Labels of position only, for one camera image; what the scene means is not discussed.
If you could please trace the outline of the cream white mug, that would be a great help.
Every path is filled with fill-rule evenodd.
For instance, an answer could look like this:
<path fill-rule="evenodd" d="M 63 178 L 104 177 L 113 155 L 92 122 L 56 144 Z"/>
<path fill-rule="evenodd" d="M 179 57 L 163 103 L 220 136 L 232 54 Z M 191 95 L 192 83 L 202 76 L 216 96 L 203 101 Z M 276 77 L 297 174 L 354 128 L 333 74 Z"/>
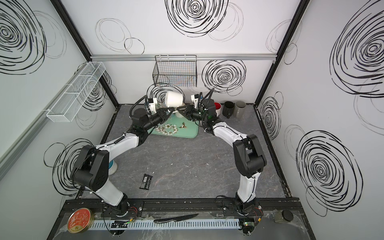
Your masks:
<path fill-rule="evenodd" d="M 218 102 L 214 102 L 216 108 L 216 115 L 219 117 L 222 113 L 222 104 Z"/>

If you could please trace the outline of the black mug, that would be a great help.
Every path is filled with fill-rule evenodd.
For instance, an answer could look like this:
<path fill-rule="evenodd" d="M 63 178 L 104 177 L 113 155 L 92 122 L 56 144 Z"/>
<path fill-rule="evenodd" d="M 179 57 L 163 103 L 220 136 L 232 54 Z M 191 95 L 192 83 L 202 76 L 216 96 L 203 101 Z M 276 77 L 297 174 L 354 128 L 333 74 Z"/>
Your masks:
<path fill-rule="evenodd" d="M 234 108 L 235 108 L 234 102 L 231 102 L 231 101 L 224 102 L 223 110 L 222 110 L 223 116 L 229 119 L 233 115 Z"/>

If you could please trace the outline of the green floral tray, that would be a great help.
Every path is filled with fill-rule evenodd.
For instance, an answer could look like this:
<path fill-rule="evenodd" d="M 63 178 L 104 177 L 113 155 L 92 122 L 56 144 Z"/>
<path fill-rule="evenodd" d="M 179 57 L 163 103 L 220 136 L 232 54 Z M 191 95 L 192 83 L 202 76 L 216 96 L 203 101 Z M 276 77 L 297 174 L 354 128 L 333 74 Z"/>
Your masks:
<path fill-rule="evenodd" d="M 179 138 L 195 138 L 198 134 L 198 126 L 187 120 L 178 111 L 174 111 L 171 116 L 162 124 L 154 128 L 153 134 L 179 137 Z"/>

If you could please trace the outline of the grey brown mug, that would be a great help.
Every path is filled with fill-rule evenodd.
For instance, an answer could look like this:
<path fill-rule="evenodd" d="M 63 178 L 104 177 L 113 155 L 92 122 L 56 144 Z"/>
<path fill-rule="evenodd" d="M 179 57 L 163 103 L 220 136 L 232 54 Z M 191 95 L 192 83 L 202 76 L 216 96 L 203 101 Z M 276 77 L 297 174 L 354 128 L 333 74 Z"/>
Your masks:
<path fill-rule="evenodd" d="M 243 101 L 237 101 L 235 103 L 235 108 L 234 108 L 234 116 L 238 119 L 240 119 L 244 112 L 245 112 L 245 108 L 246 108 L 247 104 Z"/>

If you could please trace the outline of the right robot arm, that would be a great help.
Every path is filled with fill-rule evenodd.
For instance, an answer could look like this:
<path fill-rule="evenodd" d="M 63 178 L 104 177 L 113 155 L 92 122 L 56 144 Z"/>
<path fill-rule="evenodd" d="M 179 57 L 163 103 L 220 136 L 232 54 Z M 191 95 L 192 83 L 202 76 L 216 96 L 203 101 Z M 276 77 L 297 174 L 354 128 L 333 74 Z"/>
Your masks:
<path fill-rule="evenodd" d="M 224 140 L 233 148 L 235 165 L 241 175 L 239 189 L 234 200 L 235 210 L 245 215 L 257 207 L 256 188 L 258 179 L 267 165 L 260 141 L 256 135 L 246 135 L 222 121 L 216 113 L 211 89 L 204 97 L 193 95 L 193 104 L 177 108 L 189 121 L 198 121 L 206 133 Z"/>

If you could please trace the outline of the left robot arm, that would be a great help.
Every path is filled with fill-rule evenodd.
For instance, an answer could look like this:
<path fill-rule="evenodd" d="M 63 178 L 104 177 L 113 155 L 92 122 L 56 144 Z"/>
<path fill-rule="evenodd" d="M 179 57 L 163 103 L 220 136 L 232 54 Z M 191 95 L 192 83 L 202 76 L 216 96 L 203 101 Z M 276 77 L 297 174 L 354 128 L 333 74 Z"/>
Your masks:
<path fill-rule="evenodd" d="M 147 97 L 143 96 L 131 107 L 129 114 L 132 125 L 119 138 L 97 146 L 82 147 L 70 174 L 74 183 L 91 190 L 119 217 L 128 213 L 130 204 L 127 195 L 109 180 L 110 162 L 142 145 L 150 135 L 148 130 L 166 122 L 176 110 L 174 107 L 159 108 L 153 115 L 149 115 L 146 109 L 135 109 L 145 99 Z"/>

